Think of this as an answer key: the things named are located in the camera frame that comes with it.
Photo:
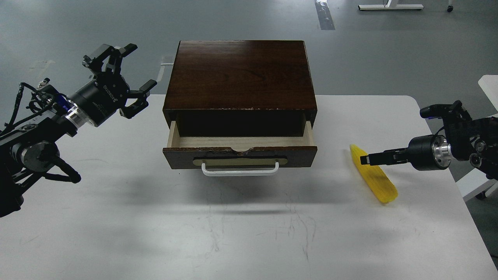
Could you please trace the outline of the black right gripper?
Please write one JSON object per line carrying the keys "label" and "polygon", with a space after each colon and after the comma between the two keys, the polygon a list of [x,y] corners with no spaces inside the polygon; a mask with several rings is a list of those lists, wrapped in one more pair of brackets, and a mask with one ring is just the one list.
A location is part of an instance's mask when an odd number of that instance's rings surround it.
{"label": "black right gripper", "polygon": [[446,170],[452,161],[451,145],[443,135],[413,138],[407,148],[360,156],[361,165],[381,166],[411,163],[419,171]]}

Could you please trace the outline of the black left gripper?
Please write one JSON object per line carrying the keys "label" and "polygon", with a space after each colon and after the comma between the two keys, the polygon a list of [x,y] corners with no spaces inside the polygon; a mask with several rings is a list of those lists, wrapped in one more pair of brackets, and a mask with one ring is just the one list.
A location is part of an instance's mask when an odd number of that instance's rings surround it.
{"label": "black left gripper", "polygon": [[[121,116],[131,119],[148,107],[147,98],[157,81],[150,79],[138,90],[127,93],[130,87],[121,75],[123,58],[137,48],[133,43],[125,47],[102,44],[90,55],[83,56],[82,66],[89,69],[94,78],[69,99],[89,117],[93,126],[100,126],[119,109]],[[128,99],[136,100],[125,106]]]}

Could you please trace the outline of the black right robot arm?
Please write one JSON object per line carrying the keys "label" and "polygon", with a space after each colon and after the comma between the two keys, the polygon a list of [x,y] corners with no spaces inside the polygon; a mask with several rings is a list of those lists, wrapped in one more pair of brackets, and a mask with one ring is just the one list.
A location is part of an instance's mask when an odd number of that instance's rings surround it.
{"label": "black right robot arm", "polygon": [[496,117],[472,119],[461,101],[422,108],[424,119],[441,119],[443,135],[413,138],[408,147],[360,156],[361,165],[410,163],[416,170],[445,170],[452,161],[467,161],[488,179],[498,178],[498,122]]}

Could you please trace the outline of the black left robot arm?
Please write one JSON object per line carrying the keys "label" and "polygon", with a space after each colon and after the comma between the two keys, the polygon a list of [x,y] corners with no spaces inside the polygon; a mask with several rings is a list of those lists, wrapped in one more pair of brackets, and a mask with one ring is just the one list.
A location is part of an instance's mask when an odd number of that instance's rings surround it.
{"label": "black left robot arm", "polygon": [[121,76],[123,58],[137,49],[103,44],[82,65],[91,80],[71,96],[60,93],[46,78],[33,87],[21,82],[9,122],[1,131],[1,216],[19,211],[23,194],[39,179],[78,183],[80,174],[60,157],[56,145],[86,123],[98,127],[119,111],[131,119],[148,106],[147,98],[157,84],[147,81],[131,90]]}

